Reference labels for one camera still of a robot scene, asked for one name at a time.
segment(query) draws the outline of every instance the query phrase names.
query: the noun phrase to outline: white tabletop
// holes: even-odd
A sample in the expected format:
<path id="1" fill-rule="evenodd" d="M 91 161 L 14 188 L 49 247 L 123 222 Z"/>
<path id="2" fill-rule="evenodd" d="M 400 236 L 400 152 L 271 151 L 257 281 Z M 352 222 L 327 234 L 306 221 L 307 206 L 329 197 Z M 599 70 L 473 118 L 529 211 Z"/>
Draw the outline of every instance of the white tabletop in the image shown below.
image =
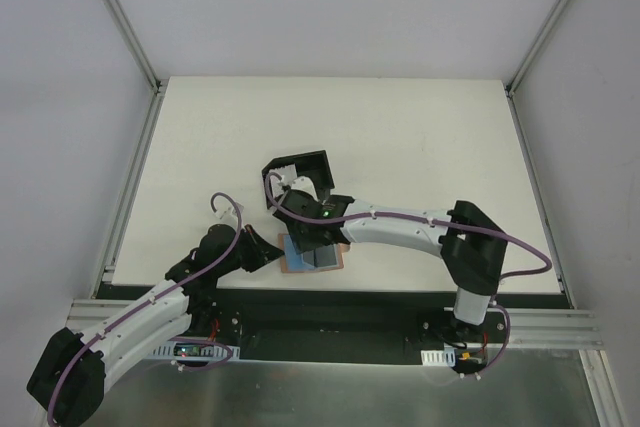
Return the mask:
<path id="1" fill-rule="evenodd" d="M 240 202 L 276 244 L 261 169 L 274 157 L 326 150 L 335 189 L 389 207 L 477 204 L 506 232 L 548 253 L 501 82 L 345 78 L 173 77 L 153 134 L 113 282 L 155 284 L 215 222 L 209 198 Z M 443 262 L 357 244 L 345 268 L 283 274 L 278 262 L 223 277 L 226 288 L 454 291 Z M 517 247 L 503 272 L 540 261 Z M 553 271 L 504 292 L 557 293 Z"/>

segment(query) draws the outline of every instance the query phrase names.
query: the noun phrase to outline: wire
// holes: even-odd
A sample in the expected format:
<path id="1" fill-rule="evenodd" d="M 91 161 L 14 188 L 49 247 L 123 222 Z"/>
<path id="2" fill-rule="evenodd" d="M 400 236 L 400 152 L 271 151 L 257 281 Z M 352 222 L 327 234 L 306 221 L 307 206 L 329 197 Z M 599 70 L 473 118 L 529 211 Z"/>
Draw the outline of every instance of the wire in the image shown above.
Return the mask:
<path id="1" fill-rule="evenodd" d="M 487 363 L 487 366 L 484 369 L 482 369 L 482 372 L 486 371 L 489 367 L 491 367 L 498 360 L 500 360 L 500 358 L 504 355 L 505 351 L 507 350 L 507 345 L 509 345 L 509 339 L 511 338 L 511 317 L 509 317 L 509 312 L 507 312 L 507 309 L 505 309 L 504 307 L 498 304 L 495 304 L 493 308 L 498 309 L 500 312 L 502 312 L 502 315 L 504 316 L 505 337 L 504 337 L 504 342 L 502 344 L 502 347 L 500 347 L 500 350 L 495 355 L 495 357 L 493 357 Z"/>
<path id="2" fill-rule="evenodd" d="M 155 296 L 156 300 L 157 299 L 161 299 L 162 297 L 164 297 L 167 294 L 170 294 L 171 292 L 173 292 L 176 289 L 179 289 L 180 287 L 182 287 L 187 282 L 190 282 L 190 281 L 192 281 L 194 279 L 197 279 L 201 275 L 206 274 L 211 269 L 215 268 L 218 264 L 220 264 L 220 262 L 222 262 L 231 253 L 231 251 L 233 251 L 233 249 L 235 248 L 236 244 L 238 243 L 238 239 L 240 238 L 240 232 L 242 231 L 242 215 L 241 215 L 241 212 L 240 212 L 240 207 L 227 194 L 222 193 L 222 192 L 216 192 L 211 197 L 211 206 L 214 209 L 214 211 L 215 211 L 214 201 L 218 197 L 223 197 L 223 198 L 227 199 L 229 201 L 229 203 L 231 204 L 231 206 L 233 207 L 233 209 L 235 210 L 236 216 L 238 217 L 238 227 L 236 229 L 236 235 L 233 237 L 233 240 L 231 241 L 231 244 L 229 244 L 229 247 L 227 247 L 227 250 L 225 250 L 220 257 L 218 257 L 216 260 L 214 260 L 207 267 L 205 267 L 204 269 L 196 272 L 195 274 L 190 275 L 189 277 L 186 277 L 185 279 L 181 280 L 177 284 L 172 285 L 168 289 L 165 289 L 162 292 L 160 292 L 159 294 L 157 294 Z M 140 305 L 137 305 L 135 308 L 133 308 L 129 312 L 125 313 L 122 317 L 114 320 L 111 324 L 107 325 L 104 328 L 104 334 L 105 335 L 108 334 L 113 329 L 118 327 L 120 324 L 122 324 L 126 320 L 130 319 L 131 317 L 133 317 L 134 315 L 136 315 L 138 312 L 140 312 L 142 309 L 148 307 L 149 305 L 152 305 L 151 301 L 149 301 L 149 300 L 146 300 L 145 302 L 141 303 Z M 47 407 L 47 423 L 49 424 L 50 427 L 59 427 L 59 425 L 60 425 L 60 424 L 57 424 L 55 419 L 53 418 L 53 411 L 55 409 L 56 402 L 58 401 L 58 397 L 60 396 L 60 391 L 62 390 L 62 386 L 64 385 L 65 381 L 67 380 L 67 377 L 69 376 L 69 373 L 71 372 L 73 367 L 75 367 L 75 365 L 80 361 L 82 356 L 101 339 L 102 339 L 101 334 L 98 333 L 92 339 L 90 339 L 86 344 L 84 344 L 84 346 L 76 353 L 76 355 L 73 356 L 71 361 L 66 365 L 66 367 L 62 371 L 62 374 L 60 374 L 60 378 L 58 379 L 58 382 L 56 383 L 56 386 L 53 389 L 53 393 L 51 394 L 51 399 L 49 399 L 49 405 Z"/>
<path id="3" fill-rule="evenodd" d="M 220 322 L 218 319 L 215 319 L 215 322 L 211 322 L 211 335 L 207 340 L 215 340 L 216 335 L 218 335 L 218 329 L 220 328 Z"/>
<path id="4" fill-rule="evenodd" d="M 460 349 L 460 350 L 467 350 L 467 343 L 466 342 L 450 342 L 447 339 L 444 338 L 444 336 L 442 334 L 440 334 L 440 332 L 438 332 L 437 330 L 433 330 L 433 335 L 435 335 L 438 340 L 440 342 L 444 342 L 445 344 L 455 348 L 455 349 Z"/>

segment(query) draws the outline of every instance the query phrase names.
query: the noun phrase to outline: black bracket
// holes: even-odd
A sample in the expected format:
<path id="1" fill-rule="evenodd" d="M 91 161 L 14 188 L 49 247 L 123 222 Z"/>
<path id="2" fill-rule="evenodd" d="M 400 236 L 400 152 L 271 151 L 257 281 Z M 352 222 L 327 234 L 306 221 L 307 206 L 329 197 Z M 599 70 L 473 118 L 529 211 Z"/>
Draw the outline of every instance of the black bracket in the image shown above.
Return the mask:
<path id="1" fill-rule="evenodd" d="M 447 212 L 452 222 L 503 232 L 475 204 L 458 200 Z M 439 239 L 440 255 L 458 287 L 478 295 L 495 295 L 507 250 L 507 241 L 449 228 Z"/>

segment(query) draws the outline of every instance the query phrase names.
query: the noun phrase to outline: metal frame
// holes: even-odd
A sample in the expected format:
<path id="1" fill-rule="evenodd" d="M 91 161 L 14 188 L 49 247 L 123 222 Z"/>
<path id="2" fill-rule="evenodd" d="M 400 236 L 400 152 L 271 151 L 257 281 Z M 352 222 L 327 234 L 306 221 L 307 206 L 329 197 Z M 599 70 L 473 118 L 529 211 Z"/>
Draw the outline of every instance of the metal frame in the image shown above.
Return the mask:
<path id="1" fill-rule="evenodd" d="M 153 66 L 151 62 L 149 62 L 149 58 L 147 54 L 145 54 L 142 45 L 140 44 L 140 40 L 136 35 L 133 27 L 131 26 L 131 22 L 127 18 L 127 15 L 122 8 L 119 0 L 103 0 L 107 10 L 111 14 L 111 18 L 113 22 L 116 24 L 116 27 L 120 31 L 122 35 L 122 39 L 124 43 L 127 44 L 129 51 L 133 55 L 138 67 L 142 71 L 142 74 L 147 79 L 149 86 L 156 90 L 160 87 L 160 80 L 153 70 Z"/>
<path id="2" fill-rule="evenodd" d="M 117 259 L 122 237 L 131 212 L 133 199 L 164 97 L 164 88 L 166 87 L 166 82 L 161 82 L 158 79 L 120 1 L 103 1 L 116 27 L 121 33 L 123 41 L 129 48 L 147 83 L 153 90 L 153 99 L 130 163 L 129 172 L 118 200 L 117 209 L 113 215 L 110 234 L 108 239 L 105 240 L 105 245 L 101 252 L 98 265 L 99 275 L 96 279 L 94 296 L 101 282 L 110 282 L 113 277 L 113 266 Z M 517 108 L 512 100 L 514 93 L 522 84 L 523 79 L 526 77 L 537 56 L 547 44 L 571 2 L 572 0 L 556 0 L 512 79 L 506 84 L 506 95 L 509 99 L 514 125 L 531 179 L 536 203 L 538 204 L 540 216 L 543 220 L 545 235 L 551 248 L 551 255 L 554 264 L 559 268 L 565 294 L 571 302 L 571 305 L 575 307 L 570 285 L 566 282 L 561 270 L 561 264 L 559 263 L 556 244 L 549 227 L 547 212 L 540 194 L 538 177 L 531 158 L 529 144 L 522 125 L 520 124 Z M 113 315 L 128 304 L 129 301 L 118 300 L 76 300 L 72 305 L 67 325 L 72 330 L 81 330 Z M 626 419 L 620 407 L 621 404 L 618 393 L 609 369 L 606 352 L 603 350 L 604 346 L 600 338 L 597 322 L 591 312 L 564 309 L 509 309 L 509 312 L 512 317 L 510 347 L 579 350 L 601 425 L 607 427 L 626 425 Z"/>
<path id="3" fill-rule="evenodd" d="M 529 174 L 529 181 L 531 183 L 531 188 L 533 189 L 533 196 L 536 199 L 536 205 L 538 207 L 540 220 L 542 220 L 542 229 L 544 230 L 544 235 L 547 239 L 547 244 L 549 245 L 551 260 L 553 261 L 554 269 L 558 274 L 558 281 L 560 282 L 560 290 L 565 293 L 565 295 L 569 299 L 569 303 L 571 304 L 571 306 L 577 307 L 575 297 L 573 296 L 573 293 L 571 291 L 570 282 L 567 281 L 564 271 L 562 269 L 562 264 L 560 262 L 560 257 L 558 255 L 558 248 L 553 238 L 553 233 L 551 232 L 549 217 L 547 215 L 547 209 L 542 200 L 542 194 L 540 191 L 540 182 L 538 181 L 538 175 L 536 172 L 535 164 L 533 163 L 533 157 L 531 155 L 531 149 L 529 148 L 529 142 L 527 141 L 527 136 L 525 134 L 524 129 L 522 128 L 520 118 L 518 117 L 518 111 L 516 109 L 516 105 L 513 102 L 513 99 L 509 96 L 508 92 L 507 92 L 507 102 L 509 103 L 509 109 L 511 110 L 511 117 L 513 118 L 513 125 L 515 126 L 516 135 L 518 136 L 518 141 L 520 142 L 520 150 L 522 151 L 524 163 L 525 163 L 525 166 L 527 167 L 527 173 Z"/>
<path id="4" fill-rule="evenodd" d="M 66 326 L 81 331 L 115 315 L 128 300 L 75 300 Z M 508 309 L 511 317 L 509 348 L 517 349 L 604 349 L 597 320 L 588 310 Z"/>
<path id="5" fill-rule="evenodd" d="M 133 207 L 133 199 L 135 198 L 138 184 L 140 183 L 140 177 L 142 176 L 142 168 L 149 152 L 149 146 L 151 145 L 151 138 L 153 137 L 153 131 L 160 114 L 160 107 L 164 99 L 165 84 L 161 83 L 158 90 L 153 94 L 149 109 L 145 117 L 145 121 L 142 126 L 142 132 L 136 149 L 131 158 L 131 162 L 128 169 L 128 174 L 125 179 L 124 186 L 118 197 L 118 203 L 113 215 L 111 228 L 109 229 L 109 235 L 106 238 L 105 244 L 100 254 L 100 260 L 98 263 L 98 275 L 94 282 L 92 296 L 95 296 L 98 292 L 100 284 L 103 281 L 110 281 L 113 277 L 115 270 L 114 266 L 118 258 L 120 246 L 122 245 L 122 239 L 124 231 L 129 221 L 129 215 L 131 214 L 131 208 Z"/>
<path id="6" fill-rule="evenodd" d="M 555 27 L 558 25 L 558 22 L 571 4 L 571 1 L 572 0 L 556 0 L 551 7 L 549 14 L 547 14 L 547 18 L 542 23 L 540 30 L 536 33 L 531 47 L 529 47 L 524 59 L 522 59 L 522 62 L 516 69 L 516 73 L 513 75 L 511 81 L 507 83 L 507 92 L 509 97 L 513 97 L 515 91 L 520 87 L 520 84 L 522 84 L 522 81 L 531 68 L 533 61 L 548 42 Z"/>
<path id="7" fill-rule="evenodd" d="M 602 427 L 629 425 L 609 367 L 607 353 L 604 350 L 581 351 L 580 358 L 600 425 Z"/>

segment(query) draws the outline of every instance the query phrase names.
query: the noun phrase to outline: white wall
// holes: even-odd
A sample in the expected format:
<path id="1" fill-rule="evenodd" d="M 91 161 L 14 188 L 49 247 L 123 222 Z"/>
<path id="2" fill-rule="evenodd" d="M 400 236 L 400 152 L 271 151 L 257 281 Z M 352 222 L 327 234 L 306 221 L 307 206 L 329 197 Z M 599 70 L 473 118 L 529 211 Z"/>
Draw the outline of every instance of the white wall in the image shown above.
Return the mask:
<path id="1" fill-rule="evenodd" d="M 101 0 L 0 0 L 0 425 L 89 293 L 150 96 Z"/>
<path id="2" fill-rule="evenodd" d="M 576 0 L 516 106 L 564 268 L 640 425 L 640 0 Z"/>
<path id="3" fill-rule="evenodd" d="M 555 0 L 121 0 L 170 75 L 508 80 Z"/>

